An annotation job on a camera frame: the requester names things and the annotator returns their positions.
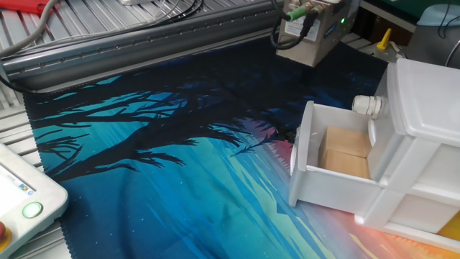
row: white machine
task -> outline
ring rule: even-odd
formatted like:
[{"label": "white machine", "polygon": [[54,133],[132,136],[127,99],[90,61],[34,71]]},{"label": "white machine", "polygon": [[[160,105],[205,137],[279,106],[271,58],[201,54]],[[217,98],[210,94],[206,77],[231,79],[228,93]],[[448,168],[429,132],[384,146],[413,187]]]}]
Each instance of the white machine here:
[{"label": "white machine", "polygon": [[[459,81],[460,70],[399,59],[375,96],[355,98],[361,114],[309,101],[291,157],[290,205],[351,212],[357,224],[460,253],[460,241],[436,234],[460,211]],[[371,179],[318,167],[328,126],[369,134]]]},{"label": "white machine", "polygon": [[0,259],[49,227],[67,205],[63,187],[0,143]]}]

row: white plastic drawer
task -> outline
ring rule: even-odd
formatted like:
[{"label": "white plastic drawer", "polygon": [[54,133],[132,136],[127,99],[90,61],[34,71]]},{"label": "white plastic drawer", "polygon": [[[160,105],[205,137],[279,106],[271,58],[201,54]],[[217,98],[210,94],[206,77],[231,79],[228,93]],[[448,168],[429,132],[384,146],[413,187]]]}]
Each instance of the white plastic drawer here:
[{"label": "white plastic drawer", "polygon": [[367,132],[368,117],[314,104],[305,107],[291,157],[289,203],[297,200],[365,215],[382,188],[373,180],[318,168],[318,149],[328,126]]}]

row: white control panel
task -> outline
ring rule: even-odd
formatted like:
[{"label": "white control panel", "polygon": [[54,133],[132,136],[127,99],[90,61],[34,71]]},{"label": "white control panel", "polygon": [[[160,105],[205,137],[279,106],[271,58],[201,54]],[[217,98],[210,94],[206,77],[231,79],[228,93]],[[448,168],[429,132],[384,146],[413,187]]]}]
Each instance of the white control panel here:
[{"label": "white control panel", "polygon": [[0,259],[49,227],[67,205],[62,186],[0,143]]}]

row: red object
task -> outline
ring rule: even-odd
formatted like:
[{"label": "red object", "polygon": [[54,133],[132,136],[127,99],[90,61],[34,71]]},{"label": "red object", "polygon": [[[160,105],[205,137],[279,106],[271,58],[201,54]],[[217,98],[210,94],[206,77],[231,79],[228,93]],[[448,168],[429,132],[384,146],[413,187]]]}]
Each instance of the red object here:
[{"label": "red object", "polygon": [[41,14],[48,0],[0,0],[0,9]]},{"label": "red object", "polygon": [[5,234],[6,234],[6,227],[5,227],[5,224],[3,224],[2,222],[0,222],[0,242],[1,242],[1,240],[3,240],[3,238],[5,237]]}]

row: gray cable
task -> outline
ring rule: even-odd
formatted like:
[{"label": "gray cable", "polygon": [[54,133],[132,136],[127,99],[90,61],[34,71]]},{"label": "gray cable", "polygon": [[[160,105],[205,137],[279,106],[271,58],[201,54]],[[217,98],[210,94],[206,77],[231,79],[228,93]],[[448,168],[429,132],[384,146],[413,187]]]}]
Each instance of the gray cable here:
[{"label": "gray cable", "polygon": [[448,55],[447,57],[447,60],[446,60],[446,64],[445,66],[448,66],[449,65],[449,62],[451,61],[451,58],[452,56],[454,55],[455,51],[457,50],[457,48],[459,48],[459,45],[460,45],[460,40],[457,42],[457,44],[455,44],[455,46],[452,48],[452,51],[451,53]]},{"label": "gray cable", "polygon": [[157,24],[157,23],[165,21],[167,19],[167,17],[173,11],[175,11],[175,9],[178,7],[180,1],[182,1],[182,0],[177,0],[175,5],[171,8],[171,10],[169,12],[167,12],[161,18],[153,20],[153,22],[143,22],[143,23],[137,24],[137,25],[135,25],[133,27],[127,27],[126,29],[115,29],[115,30],[108,31],[108,32],[99,32],[99,33],[96,33],[96,34],[89,34],[89,35],[70,36],[70,37],[60,39],[60,40],[55,40],[55,41],[52,41],[52,42],[49,42],[49,43],[37,45],[35,47],[30,47],[30,48],[27,48],[24,51],[36,50],[36,49],[40,49],[42,47],[56,46],[56,45],[61,45],[61,44],[65,44],[65,43],[74,43],[74,42],[79,42],[79,41],[82,41],[82,40],[94,40],[94,39],[99,39],[99,38],[102,38],[102,37],[108,37],[108,36],[113,36],[113,35],[117,35],[117,34],[120,34],[120,33],[132,32],[132,31],[135,31],[135,30],[138,30],[138,29],[142,29],[144,27],[148,27],[148,26],[151,26],[151,25],[154,25],[154,24]]},{"label": "gray cable", "polygon": [[43,30],[45,30],[46,21],[48,20],[48,17],[50,16],[50,12],[52,11],[52,8],[57,2],[58,0],[50,0],[48,4],[46,4],[45,8],[43,9],[42,16],[40,17],[40,23],[38,24],[38,27],[34,31],[34,33],[32,33],[29,37],[25,38],[21,42],[18,42],[17,44],[14,44],[0,51],[0,58],[4,58],[10,55],[13,55],[16,52],[22,50],[22,48],[28,46],[30,43],[34,42],[36,39],[38,39],[42,35]]}]

